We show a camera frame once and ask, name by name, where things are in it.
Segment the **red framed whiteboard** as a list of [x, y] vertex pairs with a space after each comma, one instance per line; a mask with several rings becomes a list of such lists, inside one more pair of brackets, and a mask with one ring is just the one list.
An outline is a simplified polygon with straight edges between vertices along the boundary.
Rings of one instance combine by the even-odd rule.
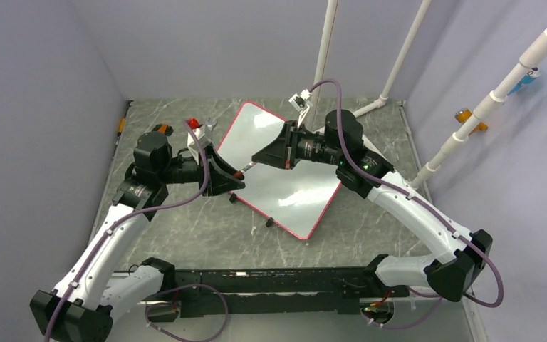
[[[240, 170], [280, 133], [284, 119], [246, 101], [219, 144], [219, 155]], [[294, 237], [306, 240], [330, 205], [340, 181], [335, 166], [301, 161], [292, 170], [256, 164], [244, 174], [239, 200]]]

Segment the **whiteboard marker white barrel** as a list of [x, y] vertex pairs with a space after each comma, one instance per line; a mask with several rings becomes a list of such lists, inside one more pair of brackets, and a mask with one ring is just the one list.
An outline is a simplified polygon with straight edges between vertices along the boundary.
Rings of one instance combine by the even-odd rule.
[[245, 167], [243, 167], [242, 169], [240, 169], [240, 173], [241, 173], [241, 174], [246, 173], [246, 172], [249, 171], [255, 164], [256, 164], [255, 162], [250, 162], [248, 165], [246, 165]]

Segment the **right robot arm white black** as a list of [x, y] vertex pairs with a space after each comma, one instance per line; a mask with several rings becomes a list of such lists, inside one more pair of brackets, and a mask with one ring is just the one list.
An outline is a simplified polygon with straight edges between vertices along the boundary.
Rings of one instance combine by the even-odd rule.
[[363, 126], [349, 110], [327, 114], [322, 133], [288, 120], [251, 159], [282, 170], [302, 160], [334, 165], [344, 187], [382, 207], [427, 246], [426, 256], [376, 256], [364, 269], [364, 286], [373, 296], [396, 286], [423, 286], [458, 302], [486, 266], [491, 235], [472, 232], [435, 209], [388, 160], [366, 147]]

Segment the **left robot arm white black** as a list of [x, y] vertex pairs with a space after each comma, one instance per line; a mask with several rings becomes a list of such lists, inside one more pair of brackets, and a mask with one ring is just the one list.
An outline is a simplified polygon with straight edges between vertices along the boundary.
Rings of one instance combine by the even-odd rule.
[[137, 302], [167, 299], [178, 282], [173, 264], [150, 257], [120, 284], [108, 282], [131, 242], [165, 209], [170, 184], [195, 183], [201, 196], [243, 189], [244, 176], [209, 141], [189, 134], [188, 149], [175, 152], [166, 133], [141, 135], [107, 216], [71, 270], [50, 290], [37, 291], [32, 314], [47, 341], [104, 341], [113, 324]]

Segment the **silver open-end wrench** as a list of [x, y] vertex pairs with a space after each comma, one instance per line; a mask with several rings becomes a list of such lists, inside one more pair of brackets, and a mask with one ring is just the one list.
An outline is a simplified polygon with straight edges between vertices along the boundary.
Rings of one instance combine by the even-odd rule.
[[208, 118], [205, 122], [205, 125], [209, 130], [213, 130], [217, 126], [217, 123], [218, 121], [216, 118]]

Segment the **orange black small object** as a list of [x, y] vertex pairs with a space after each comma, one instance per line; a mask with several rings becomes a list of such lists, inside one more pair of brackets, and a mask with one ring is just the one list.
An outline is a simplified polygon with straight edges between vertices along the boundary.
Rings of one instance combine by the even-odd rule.
[[158, 124], [152, 130], [166, 136], [170, 136], [174, 132], [174, 128], [167, 124]]

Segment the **white PVC pipe right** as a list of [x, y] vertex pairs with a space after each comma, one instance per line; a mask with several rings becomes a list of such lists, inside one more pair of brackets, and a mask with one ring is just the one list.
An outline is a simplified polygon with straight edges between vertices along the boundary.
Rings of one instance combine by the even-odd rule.
[[472, 115], [441, 145], [439, 152], [417, 173], [410, 186], [418, 188], [438, 171], [440, 165], [469, 139], [470, 132], [484, 122], [507, 99], [507, 93], [533, 68], [547, 57], [547, 28], [521, 54], [516, 65], [501, 82], [483, 97], [472, 110]]

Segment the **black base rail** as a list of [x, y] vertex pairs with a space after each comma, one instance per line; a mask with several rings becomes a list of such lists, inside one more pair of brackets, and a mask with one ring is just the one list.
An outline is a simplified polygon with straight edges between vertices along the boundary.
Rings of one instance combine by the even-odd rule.
[[370, 267], [178, 269], [142, 300], [171, 303], [182, 318], [215, 314], [333, 312], [359, 314], [370, 302], [391, 317], [394, 299], [413, 293], [383, 286]]

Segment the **white PVC pipe frame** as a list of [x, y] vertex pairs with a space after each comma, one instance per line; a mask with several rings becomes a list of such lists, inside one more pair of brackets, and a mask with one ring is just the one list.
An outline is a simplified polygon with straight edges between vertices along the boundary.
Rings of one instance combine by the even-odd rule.
[[324, 78], [346, 98], [405, 100], [429, 57], [435, 1], [339, 1]]

